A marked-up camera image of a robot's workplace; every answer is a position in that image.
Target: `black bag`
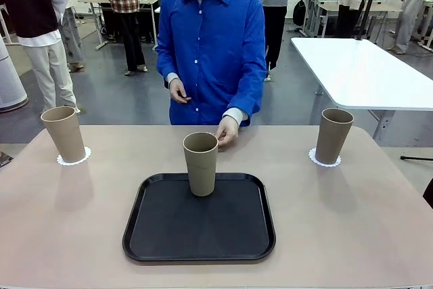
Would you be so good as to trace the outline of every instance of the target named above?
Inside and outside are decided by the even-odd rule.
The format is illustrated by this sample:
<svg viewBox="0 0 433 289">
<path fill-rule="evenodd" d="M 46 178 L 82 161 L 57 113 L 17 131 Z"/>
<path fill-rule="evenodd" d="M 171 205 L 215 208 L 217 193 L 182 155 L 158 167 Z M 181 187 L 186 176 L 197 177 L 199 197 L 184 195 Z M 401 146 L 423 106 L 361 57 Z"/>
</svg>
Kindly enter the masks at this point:
<svg viewBox="0 0 433 289">
<path fill-rule="evenodd" d="M 301 0 L 293 9 L 293 23 L 298 26 L 304 25 L 305 13 L 305 4 L 304 1 Z"/>
</svg>

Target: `man's right hand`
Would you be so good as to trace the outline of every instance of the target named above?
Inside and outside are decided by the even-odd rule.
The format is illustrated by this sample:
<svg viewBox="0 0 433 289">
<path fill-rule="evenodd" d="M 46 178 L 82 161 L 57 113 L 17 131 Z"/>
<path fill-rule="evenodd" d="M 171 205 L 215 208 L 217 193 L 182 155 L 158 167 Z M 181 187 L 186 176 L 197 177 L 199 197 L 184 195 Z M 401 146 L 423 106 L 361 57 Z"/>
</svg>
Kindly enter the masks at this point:
<svg viewBox="0 0 433 289">
<path fill-rule="evenodd" d="M 175 78 L 170 83 L 170 96 L 177 103 L 186 104 L 191 98 L 187 97 L 187 92 L 183 86 L 182 81 L 179 78 Z"/>
</svg>

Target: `white cylinder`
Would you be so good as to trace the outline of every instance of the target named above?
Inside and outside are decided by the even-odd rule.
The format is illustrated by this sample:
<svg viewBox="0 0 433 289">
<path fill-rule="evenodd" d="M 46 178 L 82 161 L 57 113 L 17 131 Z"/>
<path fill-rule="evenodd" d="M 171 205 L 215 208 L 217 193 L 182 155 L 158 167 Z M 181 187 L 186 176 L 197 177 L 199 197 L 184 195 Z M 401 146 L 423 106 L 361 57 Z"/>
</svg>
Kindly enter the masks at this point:
<svg viewBox="0 0 433 289">
<path fill-rule="evenodd" d="M 0 112 L 19 108 L 26 102 L 26 91 L 0 37 Z"/>
</svg>

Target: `tray rim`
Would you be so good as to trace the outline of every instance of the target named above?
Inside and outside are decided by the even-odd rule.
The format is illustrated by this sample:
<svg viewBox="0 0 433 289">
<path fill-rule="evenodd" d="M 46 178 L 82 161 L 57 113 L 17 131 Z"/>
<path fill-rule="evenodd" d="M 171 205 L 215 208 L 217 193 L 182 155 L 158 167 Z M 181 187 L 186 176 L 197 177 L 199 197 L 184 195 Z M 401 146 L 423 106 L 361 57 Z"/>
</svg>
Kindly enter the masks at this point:
<svg viewBox="0 0 433 289">
<path fill-rule="evenodd" d="M 167 175 L 169 175 L 169 176 L 184 175 L 185 176 L 185 175 L 187 175 L 187 173 L 158 173 L 158 174 L 154 174 L 154 175 L 146 178 L 143 182 L 141 182 L 141 184 L 139 186 L 139 189 L 137 191 L 137 195 L 135 196 L 133 207 L 131 209 L 131 214 L 129 215 L 129 218 L 128 218 L 128 223 L 127 223 L 127 226 L 125 228 L 125 231 L 124 231 L 124 234 L 122 237 L 122 247 L 123 247 L 124 253 L 126 254 L 127 257 L 129 257 L 130 259 L 132 259 L 134 261 L 138 261 L 138 262 L 142 262 L 142 263 L 155 263 L 155 262 L 172 263 L 172 262 L 194 262 L 194 261 L 197 261 L 197 262 L 204 262 L 204 261 L 208 261 L 208 262 L 225 262 L 225 261 L 226 262 L 233 262 L 233 261 L 259 261 L 259 260 L 266 258 L 268 255 L 270 255 L 272 253 L 273 249 L 275 248 L 275 244 L 277 242 L 277 236 L 275 234 L 275 228 L 274 228 L 274 224 L 273 224 L 271 208 L 269 206 L 269 200 L 268 200 L 268 196 L 267 196 L 266 187 L 263 184 L 263 182 L 258 177 L 255 177 L 254 175 L 251 175 L 248 173 L 216 173 L 215 174 L 216 181 L 218 179 L 224 179 L 224 177 L 228 177 L 229 175 L 232 175 L 231 176 L 231 178 L 232 178 L 233 175 L 235 175 L 238 177 L 239 180 L 250 179 L 255 184 L 257 184 L 257 187 L 260 190 L 260 198 L 261 198 L 261 202 L 262 202 L 262 208 L 263 208 L 263 212 L 265 214 L 264 215 L 265 225 L 267 228 L 267 233 L 268 233 L 268 238 L 269 238 L 269 245 L 266 247 L 265 251 L 258 254 L 258 255 L 252 255 L 252 257 L 246 257 L 243 259 L 237 259 L 237 258 L 166 259 L 166 258 L 153 258 L 153 257 L 143 259 L 142 257 L 138 257 L 132 251 L 132 249 L 130 247 L 130 243 L 131 243 L 132 232 L 133 232 L 134 226 L 135 226 L 135 221 L 137 219 L 138 212 L 139 212 L 139 207 L 140 207 L 139 202 L 141 202 L 147 186 L 149 186 L 153 183 L 159 182 L 159 181 L 163 181 L 164 177 Z"/>
</svg>

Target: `tan cup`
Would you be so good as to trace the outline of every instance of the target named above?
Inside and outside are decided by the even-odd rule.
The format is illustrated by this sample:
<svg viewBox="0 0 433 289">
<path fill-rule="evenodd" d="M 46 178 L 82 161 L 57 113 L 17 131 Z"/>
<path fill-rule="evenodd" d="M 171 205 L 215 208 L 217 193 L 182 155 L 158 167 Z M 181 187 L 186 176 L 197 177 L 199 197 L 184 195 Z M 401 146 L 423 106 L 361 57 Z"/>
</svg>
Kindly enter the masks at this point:
<svg viewBox="0 0 433 289">
<path fill-rule="evenodd" d="M 218 139 L 211 133 L 197 132 L 183 140 L 189 186 L 196 196 L 208 196 L 215 189 Z"/>
<path fill-rule="evenodd" d="M 74 108 L 52 108 L 42 113 L 41 120 L 64 162 L 78 162 L 86 156 Z"/>
<path fill-rule="evenodd" d="M 322 164 L 334 164 L 353 124 L 353 115 L 337 108 L 322 112 L 316 159 Z"/>
</svg>

